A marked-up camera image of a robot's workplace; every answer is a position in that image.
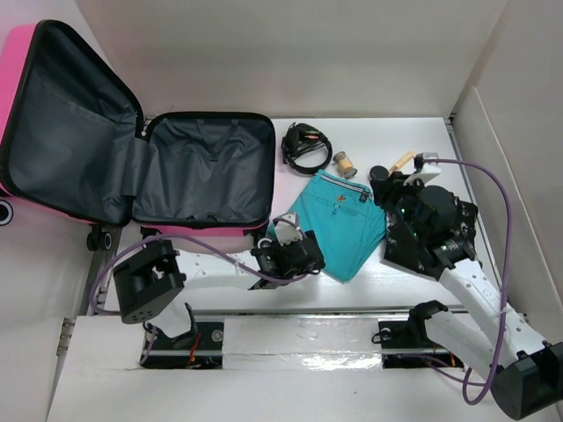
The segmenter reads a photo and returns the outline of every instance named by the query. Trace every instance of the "open suitcase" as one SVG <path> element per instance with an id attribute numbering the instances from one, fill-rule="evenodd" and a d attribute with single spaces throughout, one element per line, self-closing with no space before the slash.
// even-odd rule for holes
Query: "open suitcase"
<path id="1" fill-rule="evenodd" d="M 268 222 L 275 134 L 255 113 L 167 113 L 145 127 L 131 90 L 68 25 L 14 28 L 0 57 L 0 195 L 104 228 L 243 236 Z M 13 212 L 1 200 L 0 224 Z"/>

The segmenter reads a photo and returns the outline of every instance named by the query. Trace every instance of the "white backdrop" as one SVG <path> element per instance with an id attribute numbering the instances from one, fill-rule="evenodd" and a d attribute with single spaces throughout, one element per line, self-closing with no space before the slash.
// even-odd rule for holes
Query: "white backdrop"
<path id="1" fill-rule="evenodd" d="M 506 0 L 77 0 L 147 114 L 448 116 Z"/>
<path id="2" fill-rule="evenodd" d="M 563 339 L 562 18 L 560 1 L 512 0 L 454 120 L 462 155 L 508 189 L 515 215 L 510 298 L 552 341 Z M 487 177 L 471 177 L 500 261 L 501 196 Z"/>

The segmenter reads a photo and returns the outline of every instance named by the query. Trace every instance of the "suitcase lid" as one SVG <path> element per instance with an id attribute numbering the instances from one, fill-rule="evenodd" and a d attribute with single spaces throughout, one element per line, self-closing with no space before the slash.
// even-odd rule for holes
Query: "suitcase lid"
<path id="1" fill-rule="evenodd" d="M 139 101 L 63 22 L 41 21 L 27 44 L 21 35 L 14 28 L 4 48 L 27 48 L 27 54 L 2 133 L 0 184 L 77 219 L 126 225 L 128 201 L 117 186 L 122 175 L 111 173 L 123 170 L 116 161 L 127 157 L 128 141 L 143 131 Z M 0 61 L 0 74 L 13 73 L 14 66 Z"/>
<path id="2" fill-rule="evenodd" d="M 267 221 L 275 158 L 268 117 L 167 113 L 145 134 L 138 100 L 72 28 L 48 20 L 32 29 L 19 41 L 27 54 L 0 144 L 0 188 L 104 225 Z"/>

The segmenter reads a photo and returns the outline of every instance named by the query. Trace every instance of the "white platform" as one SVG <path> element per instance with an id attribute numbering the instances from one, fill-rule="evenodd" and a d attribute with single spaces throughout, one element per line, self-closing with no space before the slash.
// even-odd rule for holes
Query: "white platform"
<path id="1" fill-rule="evenodd" d="M 48 422 L 511 420 L 490 396 L 477 406 L 466 405 L 460 384 L 431 369 L 381 369 L 378 365 L 320 371 L 277 366 L 261 370 L 142 369 L 136 365 L 142 331 L 139 325 L 122 324 L 118 317 L 78 318 Z M 231 349 L 247 351 L 244 342 L 249 337 L 240 334 L 239 327 L 239 344 Z M 351 344 L 350 350 L 369 350 L 364 349 L 366 345 L 375 349 L 368 336 L 358 341 L 363 343 Z M 287 345 L 295 343 L 274 341 L 267 352 L 276 353 L 280 346 L 288 350 Z M 265 349 L 255 350 L 264 353 Z M 373 356 L 379 356 L 377 350 Z M 463 375 L 459 369 L 450 371 Z M 526 421 L 559 422 L 559 416 L 551 406 Z"/>
<path id="2" fill-rule="evenodd" d="M 294 121 L 312 124 L 324 132 L 333 144 L 334 153 L 345 150 L 358 169 L 354 182 L 369 185 L 369 169 L 377 164 L 392 166 L 407 151 L 433 151 L 444 158 L 455 158 L 443 119 L 277 119 L 274 120 L 278 144 L 289 125 Z M 316 156 L 303 157 L 303 163 L 323 161 L 323 150 Z M 272 215 L 288 210 L 310 178 L 293 172 L 283 165 L 277 149 L 275 193 Z M 403 170 L 411 171 L 412 164 Z M 339 175 L 331 164 L 327 169 Z M 442 176 L 436 180 L 463 200 L 469 194 L 458 166 L 444 164 Z M 139 228 L 129 225 L 123 230 L 121 248 L 140 240 Z M 212 238 L 206 241 L 225 251 L 251 248 L 251 240 Z M 476 238 L 476 249 L 490 280 L 495 280 L 493 264 L 481 233 Z M 174 242 L 175 247 L 200 251 L 190 244 Z M 425 301 L 436 299 L 448 306 L 458 307 L 459 302 L 442 286 L 432 280 L 406 273 L 382 263 L 384 246 L 381 245 L 369 258 L 361 271 L 348 284 L 341 284 L 326 274 L 310 276 L 306 280 L 276 290 L 244 291 L 236 288 L 202 288 L 185 292 L 186 301 L 198 311 L 225 312 L 313 312 L 360 311 L 379 309 L 406 309 Z M 180 270 L 182 258 L 179 258 Z M 118 309 L 114 289 L 110 288 L 107 309 Z"/>

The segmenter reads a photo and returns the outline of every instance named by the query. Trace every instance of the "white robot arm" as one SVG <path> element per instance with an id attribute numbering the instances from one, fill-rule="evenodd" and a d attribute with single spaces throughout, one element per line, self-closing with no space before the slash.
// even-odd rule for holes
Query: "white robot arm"
<path id="1" fill-rule="evenodd" d="M 187 304 L 195 288 L 283 286 L 325 266 L 314 234 L 303 233 L 295 213 L 274 219 L 274 233 L 273 238 L 260 239 L 251 251 L 227 255 L 216 250 L 221 257 L 180 253 L 169 240 L 149 243 L 113 271 L 121 320 L 150 322 L 166 337 L 177 338 L 193 328 Z M 157 235 L 156 239 L 174 237 L 185 238 Z"/>
<path id="2" fill-rule="evenodd" d="M 392 255 L 397 264 L 440 282 L 464 305 L 480 331 L 462 324 L 444 305 L 432 301 L 410 310 L 403 334 L 454 353 L 487 380 L 479 397 L 490 388 L 507 415 L 525 418 L 563 399 L 563 343 L 547 342 L 508 303 L 505 305 L 506 286 L 499 292 L 486 279 L 472 242 L 460 229 L 466 205 L 440 186 L 425 186 L 440 174 L 435 165 L 438 162 L 477 167 L 498 182 L 477 164 L 440 160 L 436 154 L 425 153 L 415 158 L 414 174 L 390 175 L 377 166 L 370 171 L 370 183 L 376 204 L 391 220 L 394 234 L 388 233 L 388 237 L 394 240 L 394 253 L 389 258 Z M 390 339 L 394 335 L 393 331 L 385 332 Z"/>

